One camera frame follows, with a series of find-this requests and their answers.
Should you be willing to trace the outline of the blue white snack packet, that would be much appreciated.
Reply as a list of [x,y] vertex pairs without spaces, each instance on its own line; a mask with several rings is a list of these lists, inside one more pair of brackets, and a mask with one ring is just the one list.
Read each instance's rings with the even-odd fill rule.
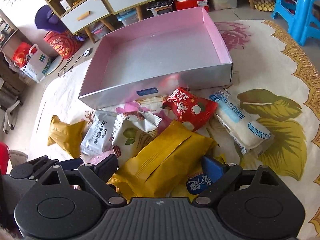
[[193,178],[189,178],[186,182],[186,188],[190,194],[198,195],[212,184],[213,181],[205,173],[201,173]]

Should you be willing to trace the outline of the white grey snack packet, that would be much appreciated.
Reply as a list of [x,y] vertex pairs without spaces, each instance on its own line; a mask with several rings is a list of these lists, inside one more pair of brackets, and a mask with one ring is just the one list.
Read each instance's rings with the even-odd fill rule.
[[81,142],[81,153],[93,157],[101,155],[110,149],[116,116],[116,113],[113,112],[103,110],[95,111],[93,124]]

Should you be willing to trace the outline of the small yellow snack bag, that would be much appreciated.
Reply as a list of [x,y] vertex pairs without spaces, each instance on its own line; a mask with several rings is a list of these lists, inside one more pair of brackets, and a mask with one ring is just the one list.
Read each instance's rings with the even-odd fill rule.
[[86,125],[85,120],[67,124],[62,122],[57,115],[53,115],[49,126],[47,146],[57,144],[72,158],[80,158],[80,145]]

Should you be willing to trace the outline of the white bread package blue label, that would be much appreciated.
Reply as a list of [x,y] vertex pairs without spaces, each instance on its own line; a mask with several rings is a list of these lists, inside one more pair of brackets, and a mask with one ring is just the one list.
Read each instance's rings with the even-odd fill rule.
[[242,109],[227,90],[218,89],[209,98],[217,103],[215,118],[239,146],[241,154],[261,155],[273,144],[274,135]]

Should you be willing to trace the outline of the white green-leaf snack bag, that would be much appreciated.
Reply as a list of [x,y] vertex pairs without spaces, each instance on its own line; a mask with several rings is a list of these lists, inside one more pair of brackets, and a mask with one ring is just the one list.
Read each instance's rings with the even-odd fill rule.
[[132,111],[117,115],[112,132],[112,150],[119,167],[157,137],[161,120],[148,112]]

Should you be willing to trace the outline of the large yellow snack bag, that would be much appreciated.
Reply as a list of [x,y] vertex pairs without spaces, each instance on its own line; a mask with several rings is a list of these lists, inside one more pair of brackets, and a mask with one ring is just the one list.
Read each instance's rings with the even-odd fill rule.
[[108,181],[121,195],[164,198],[189,175],[202,157],[217,146],[213,138],[185,128],[173,120],[135,157],[123,164]]

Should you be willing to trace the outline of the red snack bag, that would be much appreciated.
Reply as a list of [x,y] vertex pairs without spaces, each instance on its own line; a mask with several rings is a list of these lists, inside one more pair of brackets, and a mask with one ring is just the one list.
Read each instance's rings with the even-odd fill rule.
[[163,102],[162,108],[171,110],[188,130],[195,132],[214,115],[218,104],[191,94],[182,87],[176,88]]

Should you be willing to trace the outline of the pink and silver cardboard box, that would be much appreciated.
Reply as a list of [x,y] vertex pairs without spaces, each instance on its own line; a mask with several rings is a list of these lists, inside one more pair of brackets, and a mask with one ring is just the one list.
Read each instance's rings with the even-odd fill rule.
[[226,86],[233,61],[201,7],[147,18],[105,35],[89,64],[79,99],[93,109]]

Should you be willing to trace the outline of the white blue shopping bag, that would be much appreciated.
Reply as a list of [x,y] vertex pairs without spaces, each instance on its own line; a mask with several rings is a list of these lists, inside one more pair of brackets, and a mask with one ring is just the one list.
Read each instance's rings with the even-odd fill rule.
[[52,59],[39,49],[37,44],[33,44],[27,54],[27,63],[22,68],[23,74],[40,83],[47,75]]

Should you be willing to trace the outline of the red gift bag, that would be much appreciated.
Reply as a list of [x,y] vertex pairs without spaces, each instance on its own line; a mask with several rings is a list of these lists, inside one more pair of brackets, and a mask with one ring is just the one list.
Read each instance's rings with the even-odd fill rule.
[[49,31],[43,39],[65,60],[72,57],[82,46],[68,30],[63,33]]

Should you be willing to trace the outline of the purple hat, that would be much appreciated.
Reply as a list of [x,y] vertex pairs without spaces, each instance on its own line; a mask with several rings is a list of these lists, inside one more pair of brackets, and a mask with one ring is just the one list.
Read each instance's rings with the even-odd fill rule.
[[37,29],[63,33],[67,30],[64,23],[57,17],[48,5],[42,6],[35,15]]

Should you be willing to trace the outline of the blue plastic stool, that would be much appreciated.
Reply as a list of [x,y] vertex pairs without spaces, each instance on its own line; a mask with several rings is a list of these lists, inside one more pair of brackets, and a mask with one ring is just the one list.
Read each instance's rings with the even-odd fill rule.
[[281,16],[288,25],[288,33],[301,46],[308,38],[319,39],[319,17],[314,13],[314,5],[319,0],[276,0],[272,18]]

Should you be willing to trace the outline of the clear plastic storage bin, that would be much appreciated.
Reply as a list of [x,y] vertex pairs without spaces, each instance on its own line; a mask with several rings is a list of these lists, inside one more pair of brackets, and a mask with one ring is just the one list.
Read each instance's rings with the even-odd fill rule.
[[238,7],[238,0],[210,0],[214,10],[234,9]]

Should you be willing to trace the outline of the yellow egg tray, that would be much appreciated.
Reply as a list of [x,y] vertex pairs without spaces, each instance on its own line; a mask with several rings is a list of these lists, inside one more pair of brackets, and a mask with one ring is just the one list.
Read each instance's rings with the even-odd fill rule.
[[273,0],[253,0],[253,4],[256,10],[274,12],[275,1]]

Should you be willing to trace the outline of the red storage box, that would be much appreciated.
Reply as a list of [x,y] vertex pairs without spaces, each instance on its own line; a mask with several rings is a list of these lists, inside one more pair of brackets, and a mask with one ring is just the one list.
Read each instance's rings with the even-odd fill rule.
[[174,0],[176,10],[203,7],[209,12],[208,0]]

